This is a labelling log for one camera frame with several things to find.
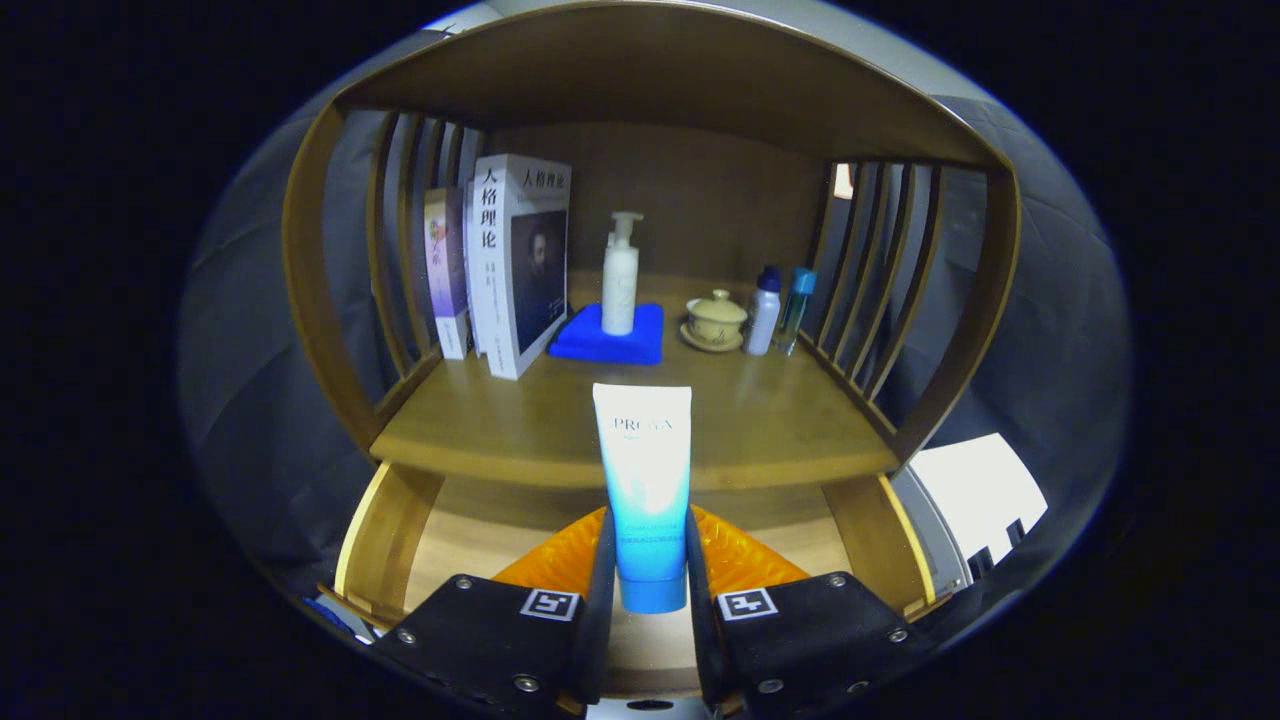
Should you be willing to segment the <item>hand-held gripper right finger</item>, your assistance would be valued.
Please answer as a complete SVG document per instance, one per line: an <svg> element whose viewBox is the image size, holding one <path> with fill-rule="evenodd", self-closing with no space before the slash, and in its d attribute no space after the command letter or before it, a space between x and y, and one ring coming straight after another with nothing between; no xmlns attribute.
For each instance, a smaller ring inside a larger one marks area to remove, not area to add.
<svg viewBox="0 0 1280 720"><path fill-rule="evenodd" d="M936 652L846 571L783 577L774 551L698 507L686 532L698 680L716 719L851 719Z"/></svg>

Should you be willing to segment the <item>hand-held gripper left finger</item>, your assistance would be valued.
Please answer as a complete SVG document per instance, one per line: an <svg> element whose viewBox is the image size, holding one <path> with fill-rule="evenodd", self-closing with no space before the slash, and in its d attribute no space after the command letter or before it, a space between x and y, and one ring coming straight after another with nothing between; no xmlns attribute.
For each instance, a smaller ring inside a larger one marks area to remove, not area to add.
<svg viewBox="0 0 1280 720"><path fill-rule="evenodd" d="M581 716L602 698L614 565L599 509L521 557L513 582L451 577L371 655L448 716Z"/></svg>

